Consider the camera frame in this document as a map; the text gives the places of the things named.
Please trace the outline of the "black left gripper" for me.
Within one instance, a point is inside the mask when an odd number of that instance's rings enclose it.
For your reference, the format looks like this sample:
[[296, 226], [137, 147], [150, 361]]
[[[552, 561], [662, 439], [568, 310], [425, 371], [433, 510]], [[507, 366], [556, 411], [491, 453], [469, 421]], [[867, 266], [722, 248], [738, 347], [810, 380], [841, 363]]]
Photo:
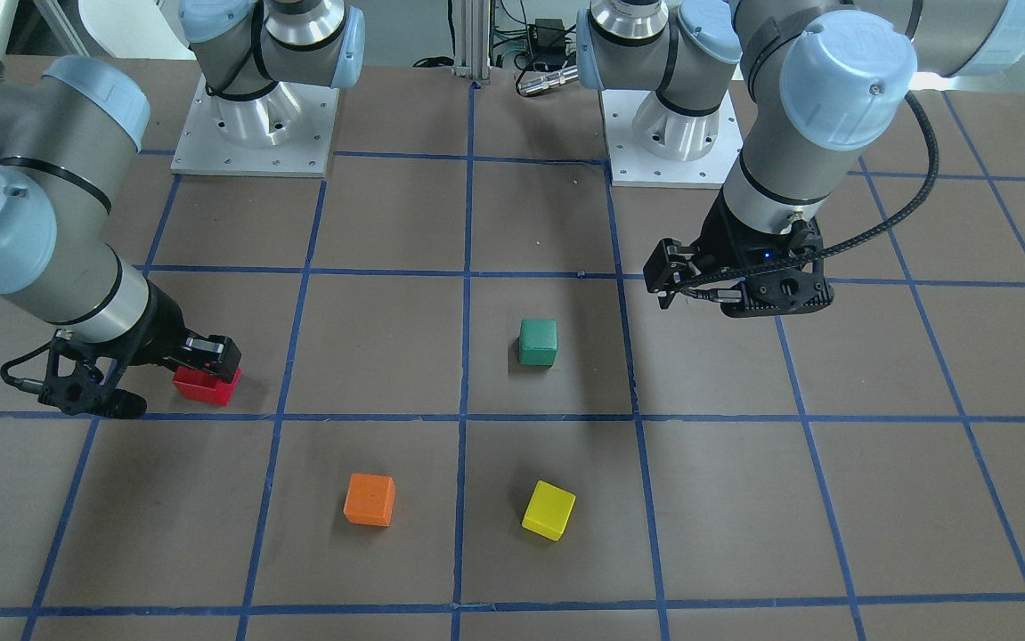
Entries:
[[749, 266], [741, 247], [745, 231], [748, 228], [732, 214], [725, 194], [720, 191], [698, 239], [684, 244], [671, 237], [663, 237], [655, 245], [643, 268], [647, 292], [658, 296], [659, 308], [666, 310], [671, 307], [678, 286], [684, 280], [729, 273]]

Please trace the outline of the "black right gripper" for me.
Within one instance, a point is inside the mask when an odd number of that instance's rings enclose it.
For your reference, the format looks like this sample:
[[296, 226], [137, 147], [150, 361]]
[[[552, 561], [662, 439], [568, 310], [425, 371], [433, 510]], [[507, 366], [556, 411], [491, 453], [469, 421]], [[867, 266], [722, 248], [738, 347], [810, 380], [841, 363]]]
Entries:
[[199, 370], [224, 383], [235, 380], [242, 361], [238, 345], [223, 334], [187, 329], [179, 304], [157, 285], [149, 287], [149, 305], [136, 324], [141, 332], [131, 353], [131, 365], [157, 365], [176, 370]]

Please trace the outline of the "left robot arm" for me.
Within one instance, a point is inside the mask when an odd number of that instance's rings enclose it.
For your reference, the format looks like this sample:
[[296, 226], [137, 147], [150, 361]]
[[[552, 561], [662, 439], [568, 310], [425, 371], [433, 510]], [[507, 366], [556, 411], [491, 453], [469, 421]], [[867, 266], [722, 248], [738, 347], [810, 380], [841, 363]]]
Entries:
[[[908, 89], [916, 73], [988, 76], [1025, 54], [1025, 1], [593, 1], [574, 28], [582, 85], [651, 91], [686, 121], [715, 120], [743, 74], [756, 119], [698, 239], [659, 240], [643, 268], [660, 307], [693, 297], [731, 318], [829, 307], [825, 261], [922, 205], [939, 144]], [[922, 187], [887, 222], [826, 247], [815, 215], [900, 105], [922, 129]]]

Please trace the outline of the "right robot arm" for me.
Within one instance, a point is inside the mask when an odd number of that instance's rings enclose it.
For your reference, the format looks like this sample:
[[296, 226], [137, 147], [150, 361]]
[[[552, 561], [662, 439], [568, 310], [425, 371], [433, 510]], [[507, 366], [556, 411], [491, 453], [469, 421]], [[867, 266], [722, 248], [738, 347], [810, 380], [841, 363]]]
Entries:
[[[51, 324], [53, 348], [100, 349], [121, 366], [161, 364], [231, 382], [240, 355], [200, 337], [109, 244], [105, 221], [142, 149], [150, 104], [108, 62], [54, 61], [38, 84], [3, 79], [14, 1], [0, 1], [0, 296]], [[356, 84], [365, 17], [344, 1], [183, 1], [203, 88], [178, 153], [323, 161], [328, 131], [310, 97]]]

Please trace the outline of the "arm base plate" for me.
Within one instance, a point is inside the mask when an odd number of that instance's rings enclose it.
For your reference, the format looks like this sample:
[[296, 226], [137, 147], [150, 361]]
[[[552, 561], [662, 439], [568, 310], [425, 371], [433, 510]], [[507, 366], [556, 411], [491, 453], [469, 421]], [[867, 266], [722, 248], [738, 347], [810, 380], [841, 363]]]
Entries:
[[201, 79], [171, 170], [218, 177], [323, 178], [340, 96], [340, 90], [328, 86], [279, 84], [256, 101], [225, 101], [207, 93]]
[[671, 112], [651, 91], [600, 94], [614, 185], [719, 190], [743, 147], [735, 105], [703, 117]]

